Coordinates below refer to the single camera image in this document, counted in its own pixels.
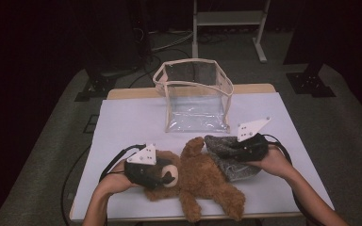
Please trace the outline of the person's left hand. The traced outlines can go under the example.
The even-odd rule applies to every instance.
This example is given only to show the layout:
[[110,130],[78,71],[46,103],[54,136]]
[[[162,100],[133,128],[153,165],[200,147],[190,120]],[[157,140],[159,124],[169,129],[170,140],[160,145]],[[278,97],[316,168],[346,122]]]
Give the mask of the person's left hand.
[[104,179],[99,186],[103,188],[105,194],[111,196],[116,193],[126,191],[137,185],[132,183],[124,174],[124,160],[121,160]]

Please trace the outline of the black metal stand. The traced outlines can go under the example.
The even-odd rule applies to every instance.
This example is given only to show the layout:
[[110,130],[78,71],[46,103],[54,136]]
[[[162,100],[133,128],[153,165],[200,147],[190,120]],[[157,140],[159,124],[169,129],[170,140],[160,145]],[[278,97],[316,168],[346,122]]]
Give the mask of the black metal stand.
[[321,35],[298,30],[294,32],[284,64],[307,64],[300,73],[287,73],[296,94],[310,94],[314,98],[335,97],[335,93],[319,76],[326,54],[327,43]]
[[74,100],[87,102],[91,98],[105,98],[114,89],[118,79],[135,73],[139,68],[139,66],[119,67],[104,60],[91,60],[85,67],[88,81]]

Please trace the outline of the white metal stand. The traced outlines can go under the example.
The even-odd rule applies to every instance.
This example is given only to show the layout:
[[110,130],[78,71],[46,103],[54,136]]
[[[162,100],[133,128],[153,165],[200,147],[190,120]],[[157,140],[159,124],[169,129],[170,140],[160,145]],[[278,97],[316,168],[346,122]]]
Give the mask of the white metal stand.
[[266,63],[267,58],[261,46],[261,40],[270,4],[271,0],[265,0],[261,10],[202,12],[197,8],[197,0],[193,0],[192,56],[194,58],[199,56],[198,28],[201,26],[257,25],[258,31],[252,41],[259,61]]

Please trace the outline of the dark floor hatch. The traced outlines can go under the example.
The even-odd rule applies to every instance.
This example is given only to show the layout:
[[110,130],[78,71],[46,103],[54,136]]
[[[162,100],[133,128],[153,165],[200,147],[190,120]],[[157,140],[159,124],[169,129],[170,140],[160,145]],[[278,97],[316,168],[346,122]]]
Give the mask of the dark floor hatch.
[[93,134],[98,122],[99,116],[97,114],[91,114],[86,125],[84,126],[83,132],[85,134]]

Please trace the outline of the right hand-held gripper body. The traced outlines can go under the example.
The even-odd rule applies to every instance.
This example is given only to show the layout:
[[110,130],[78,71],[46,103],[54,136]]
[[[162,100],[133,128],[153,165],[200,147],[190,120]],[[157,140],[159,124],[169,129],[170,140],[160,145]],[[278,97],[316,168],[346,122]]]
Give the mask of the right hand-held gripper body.
[[259,161],[268,151],[268,141],[260,131],[271,121],[265,119],[240,123],[237,135],[237,160],[239,162]]

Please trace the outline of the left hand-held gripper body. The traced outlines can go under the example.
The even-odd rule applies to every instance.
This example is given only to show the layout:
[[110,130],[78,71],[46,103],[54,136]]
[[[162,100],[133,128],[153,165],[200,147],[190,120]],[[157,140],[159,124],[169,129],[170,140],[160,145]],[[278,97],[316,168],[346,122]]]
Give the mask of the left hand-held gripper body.
[[127,157],[124,163],[124,174],[134,184],[149,189],[155,189],[163,186],[161,178],[166,172],[166,166],[159,166],[156,159],[161,158],[157,155],[154,144],[147,145],[137,153]]

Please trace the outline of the person's right hand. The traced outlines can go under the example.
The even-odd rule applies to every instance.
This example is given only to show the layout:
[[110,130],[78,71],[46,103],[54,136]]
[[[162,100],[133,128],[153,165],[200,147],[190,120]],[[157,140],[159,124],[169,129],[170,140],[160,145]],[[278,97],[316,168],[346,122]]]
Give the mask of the person's right hand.
[[294,168],[287,161],[282,152],[276,147],[271,145],[268,149],[268,153],[260,161],[250,161],[248,165],[259,167],[265,170],[267,173],[281,178],[287,178]]

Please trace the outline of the grey fuzzy doll sweater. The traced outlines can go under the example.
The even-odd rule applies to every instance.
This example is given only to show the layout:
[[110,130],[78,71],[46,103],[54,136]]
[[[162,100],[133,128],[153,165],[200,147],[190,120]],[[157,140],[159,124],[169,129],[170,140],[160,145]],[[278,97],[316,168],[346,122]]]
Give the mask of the grey fuzzy doll sweater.
[[206,150],[216,165],[224,174],[228,182],[245,180],[257,175],[261,169],[255,166],[246,165],[234,159],[221,159],[218,153],[234,153],[236,150],[227,150],[225,144],[238,143],[236,137],[214,137],[207,135],[204,137]]

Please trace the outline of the clear plastic bag beige trim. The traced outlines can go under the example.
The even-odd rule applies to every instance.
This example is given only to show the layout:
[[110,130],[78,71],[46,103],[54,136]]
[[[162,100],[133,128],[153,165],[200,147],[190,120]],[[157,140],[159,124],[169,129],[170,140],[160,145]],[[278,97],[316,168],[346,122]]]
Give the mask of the clear plastic bag beige trim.
[[166,132],[230,132],[228,112],[234,85],[215,60],[166,61],[153,82],[166,99]]

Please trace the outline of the brown teddy bear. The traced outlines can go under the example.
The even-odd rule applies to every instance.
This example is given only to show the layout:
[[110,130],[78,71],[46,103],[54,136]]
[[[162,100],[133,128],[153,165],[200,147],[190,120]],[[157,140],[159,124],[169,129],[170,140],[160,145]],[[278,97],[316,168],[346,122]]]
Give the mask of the brown teddy bear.
[[245,195],[229,184],[211,156],[202,152],[204,145],[204,139],[196,137],[186,143],[180,155],[158,151],[159,157],[171,160],[176,166],[177,182],[171,187],[145,188],[145,196],[151,202],[178,197],[185,219],[189,222],[201,219],[202,208],[197,202],[198,198],[214,201],[228,217],[240,221],[244,213]]

